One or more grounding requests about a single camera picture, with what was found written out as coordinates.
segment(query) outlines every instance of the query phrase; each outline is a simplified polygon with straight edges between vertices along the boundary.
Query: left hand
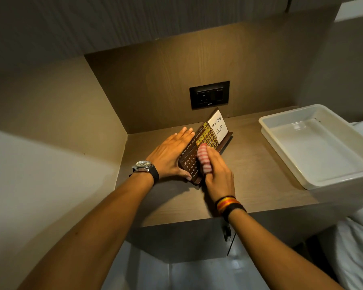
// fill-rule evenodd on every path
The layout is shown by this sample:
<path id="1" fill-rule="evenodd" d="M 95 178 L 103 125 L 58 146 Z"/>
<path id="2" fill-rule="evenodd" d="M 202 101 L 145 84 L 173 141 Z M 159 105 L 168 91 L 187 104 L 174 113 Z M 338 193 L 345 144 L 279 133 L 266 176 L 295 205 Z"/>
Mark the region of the left hand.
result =
<path id="1" fill-rule="evenodd" d="M 186 170 L 179 168 L 178 160 L 194 136 L 195 132 L 192 128 L 187 130 L 187 127 L 183 127 L 179 133 L 168 137 L 146 158 L 147 161 L 155 165 L 160 178 L 179 175 L 188 181 L 191 180 L 191 175 Z"/>

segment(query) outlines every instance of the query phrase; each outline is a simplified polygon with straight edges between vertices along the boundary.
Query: hand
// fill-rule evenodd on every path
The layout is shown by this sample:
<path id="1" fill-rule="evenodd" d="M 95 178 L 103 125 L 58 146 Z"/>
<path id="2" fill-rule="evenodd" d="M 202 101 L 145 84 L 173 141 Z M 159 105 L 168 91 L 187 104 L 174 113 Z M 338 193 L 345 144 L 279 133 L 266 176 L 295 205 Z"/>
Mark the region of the hand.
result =
<path id="1" fill-rule="evenodd" d="M 195 135 L 192 130 L 192 128 L 187 130 L 187 127 L 183 127 L 179 133 L 168 137 L 146 158 L 147 161 L 151 161 L 155 165 L 160 178 L 179 175 L 187 178 L 188 181 L 191 180 L 191 175 L 186 170 L 179 168 L 178 160 L 180 154 Z"/>
<path id="2" fill-rule="evenodd" d="M 235 196 L 234 174 L 214 148 L 207 146 L 207 153 L 213 167 L 213 173 L 207 174 L 205 178 L 211 199 L 216 202 L 223 196 Z"/>

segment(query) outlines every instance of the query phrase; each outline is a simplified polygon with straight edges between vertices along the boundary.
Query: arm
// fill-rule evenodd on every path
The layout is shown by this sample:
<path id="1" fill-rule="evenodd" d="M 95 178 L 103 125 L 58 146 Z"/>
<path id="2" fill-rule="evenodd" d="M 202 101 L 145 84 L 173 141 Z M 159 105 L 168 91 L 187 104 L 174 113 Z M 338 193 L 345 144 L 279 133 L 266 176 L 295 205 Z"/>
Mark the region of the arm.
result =
<path id="1" fill-rule="evenodd" d="M 210 197 L 235 196 L 234 177 L 220 154 L 208 148 L 213 174 L 206 175 Z M 327 274 L 278 240 L 242 209 L 229 214 L 229 222 L 269 288 L 336 289 L 343 288 Z"/>
<path id="2" fill-rule="evenodd" d="M 194 135 L 192 128 L 184 127 L 147 157 L 160 178 L 180 175 L 191 179 L 178 167 L 178 158 Z M 152 186 L 150 173 L 133 173 L 54 245 L 19 290 L 101 289 L 137 209 Z"/>

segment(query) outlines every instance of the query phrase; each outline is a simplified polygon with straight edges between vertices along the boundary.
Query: wristwatch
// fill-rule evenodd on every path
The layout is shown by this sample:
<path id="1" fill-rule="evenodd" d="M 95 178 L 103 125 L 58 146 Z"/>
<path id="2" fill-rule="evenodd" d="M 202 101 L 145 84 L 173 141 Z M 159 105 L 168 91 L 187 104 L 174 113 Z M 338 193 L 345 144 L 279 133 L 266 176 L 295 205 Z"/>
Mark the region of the wristwatch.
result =
<path id="1" fill-rule="evenodd" d="M 153 185 L 155 185 L 157 181 L 159 181 L 159 173 L 150 161 L 138 161 L 134 166 L 132 166 L 132 169 L 133 172 L 149 172 L 153 177 Z"/>

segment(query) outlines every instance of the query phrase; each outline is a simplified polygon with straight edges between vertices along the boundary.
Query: watch face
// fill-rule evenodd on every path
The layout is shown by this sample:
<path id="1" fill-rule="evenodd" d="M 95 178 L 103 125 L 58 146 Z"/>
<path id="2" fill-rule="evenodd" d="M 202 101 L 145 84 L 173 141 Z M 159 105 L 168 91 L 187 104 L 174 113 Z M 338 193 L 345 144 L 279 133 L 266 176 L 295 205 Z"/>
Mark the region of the watch face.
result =
<path id="1" fill-rule="evenodd" d="M 136 167 L 139 167 L 139 168 L 148 168 L 150 167 L 151 163 L 150 161 L 138 161 L 136 163 Z"/>

